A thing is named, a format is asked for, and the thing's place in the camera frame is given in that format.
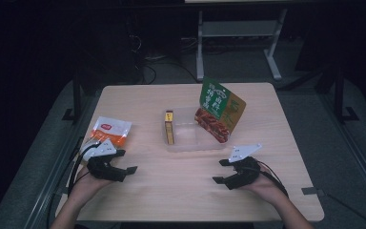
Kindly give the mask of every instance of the orange snack package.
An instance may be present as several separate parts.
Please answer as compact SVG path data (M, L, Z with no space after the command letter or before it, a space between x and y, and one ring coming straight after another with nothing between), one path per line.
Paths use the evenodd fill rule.
M126 141L131 126L131 122L128 121L99 116L91 130L91 137L85 145L92 144L93 141L103 142L109 138L115 148L121 148Z

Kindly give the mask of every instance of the plastic tray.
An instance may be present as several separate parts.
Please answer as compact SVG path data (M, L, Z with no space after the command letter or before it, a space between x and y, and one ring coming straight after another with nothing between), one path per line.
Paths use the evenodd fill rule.
M169 152L220 150L225 143L219 143L214 136L199 126L194 115L198 107L171 108L162 114L162 137ZM174 144L168 144L165 130L165 112L173 111Z

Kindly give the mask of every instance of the table surface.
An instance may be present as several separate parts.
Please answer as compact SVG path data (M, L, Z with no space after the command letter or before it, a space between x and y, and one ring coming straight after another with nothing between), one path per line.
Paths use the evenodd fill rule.
M199 105L200 84L109 86L103 90L85 139L99 116L132 122L124 149L113 166L138 166L124 182L101 190L81 211L79 220L109 221L270 221L275 209L254 194L229 190L212 177L234 174L218 161L233 146L261 143L253 157L267 163L285 185L290 199L306 219L324 217L305 164L269 83L222 84L246 101L243 116L222 150L170 153L162 138L163 111ZM61 208L66 197L58 206Z

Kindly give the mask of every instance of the small yellow box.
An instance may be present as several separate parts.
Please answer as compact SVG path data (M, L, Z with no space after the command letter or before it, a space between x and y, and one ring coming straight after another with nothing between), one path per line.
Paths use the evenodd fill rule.
M166 111L165 113L165 131L166 131L166 138L168 139L168 144L174 145L173 111Z

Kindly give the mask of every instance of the metal frame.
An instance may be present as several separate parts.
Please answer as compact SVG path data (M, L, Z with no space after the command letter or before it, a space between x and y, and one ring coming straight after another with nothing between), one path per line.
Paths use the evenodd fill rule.
M281 74L273 57L287 9L281 10L278 20L270 21L217 21L204 22L202 10L198 14L197 38L197 80L204 78L203 37L218 36L271 36L273 38L269 49L264 50L267 63L272 71L274 80L281 80Z

